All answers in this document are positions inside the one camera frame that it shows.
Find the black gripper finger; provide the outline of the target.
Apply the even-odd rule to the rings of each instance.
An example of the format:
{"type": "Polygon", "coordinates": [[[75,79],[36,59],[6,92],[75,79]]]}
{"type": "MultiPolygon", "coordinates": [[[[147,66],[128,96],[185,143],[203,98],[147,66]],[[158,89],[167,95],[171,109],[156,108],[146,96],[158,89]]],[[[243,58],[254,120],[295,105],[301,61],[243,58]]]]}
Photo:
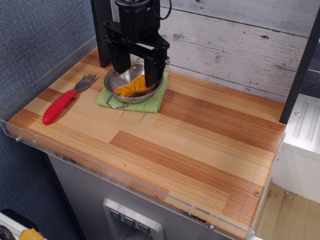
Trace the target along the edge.
{"type": "Polygon", "coordinates": [[[153,86],[162,79],[165,66],[166,57],[156,58],[147,56],[144,58],[145,85],[147,87],[153,86]]]}
{"type": "Polygon", "coordinates": [[[131,67],[130,52],[122,43],[107,41],[107,50],[111,58],[113,68],[118,74],[122,74],[131,67]]]}

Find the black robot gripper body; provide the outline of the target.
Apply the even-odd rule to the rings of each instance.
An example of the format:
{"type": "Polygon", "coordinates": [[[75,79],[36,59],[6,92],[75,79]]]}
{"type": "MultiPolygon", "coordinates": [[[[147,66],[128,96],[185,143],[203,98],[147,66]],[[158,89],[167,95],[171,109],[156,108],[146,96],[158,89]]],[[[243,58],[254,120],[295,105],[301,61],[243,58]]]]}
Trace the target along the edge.
{"type": "Polygon", "coordinates": [[[160,14],[159,0],[116,0],[119,21],[103,23],[107,30],[106,42],[121,43],[130,55],[140,58],[166,57],[170,44],[160,36],[160,21],[169,17],[160,14]]]}

